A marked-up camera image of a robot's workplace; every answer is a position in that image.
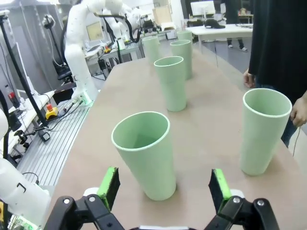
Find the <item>person's right hand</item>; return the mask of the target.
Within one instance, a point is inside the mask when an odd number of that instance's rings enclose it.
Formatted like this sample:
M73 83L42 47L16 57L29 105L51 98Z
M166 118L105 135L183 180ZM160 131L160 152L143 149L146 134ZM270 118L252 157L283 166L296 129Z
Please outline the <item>person's right hand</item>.
M251 73L249 73L249 69L247 69L244 73L243 73L243 83L247 88L255 88L256 84L255 84L255 76Z

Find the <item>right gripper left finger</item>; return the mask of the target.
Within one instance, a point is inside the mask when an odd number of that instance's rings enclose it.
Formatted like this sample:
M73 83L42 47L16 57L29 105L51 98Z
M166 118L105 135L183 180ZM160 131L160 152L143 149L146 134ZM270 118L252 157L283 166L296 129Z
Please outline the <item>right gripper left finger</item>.
M46 221L47 230L80 230L84 224L93 223L98 230L123 230L111 213L120 187L117 167L108 168L96 193L75 200L60 196Z

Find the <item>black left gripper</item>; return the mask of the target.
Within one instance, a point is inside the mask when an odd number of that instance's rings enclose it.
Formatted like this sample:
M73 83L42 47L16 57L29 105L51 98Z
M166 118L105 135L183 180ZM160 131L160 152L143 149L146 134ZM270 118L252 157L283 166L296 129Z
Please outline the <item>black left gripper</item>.
M154 25L152 20L144 21L142 28L144 31L157 31L157 27Z

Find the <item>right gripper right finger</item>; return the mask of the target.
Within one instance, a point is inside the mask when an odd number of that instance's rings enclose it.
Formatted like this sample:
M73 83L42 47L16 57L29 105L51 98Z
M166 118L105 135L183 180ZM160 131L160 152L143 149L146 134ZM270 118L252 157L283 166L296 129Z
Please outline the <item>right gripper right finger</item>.
M233 195L221 169L212 169L208 184L216 215L206 230L229 230L233 225L245 230L278 230L277 219L270 202L257 198L253 202Z

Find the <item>person's left hand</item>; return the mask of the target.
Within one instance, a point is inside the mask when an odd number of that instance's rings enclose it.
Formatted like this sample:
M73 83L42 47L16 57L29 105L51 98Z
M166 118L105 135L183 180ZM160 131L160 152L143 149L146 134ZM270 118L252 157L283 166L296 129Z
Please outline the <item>person's left hand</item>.
M293 105L290 113L291 121L295 127L301 127L307 122L307 99L299 98Z

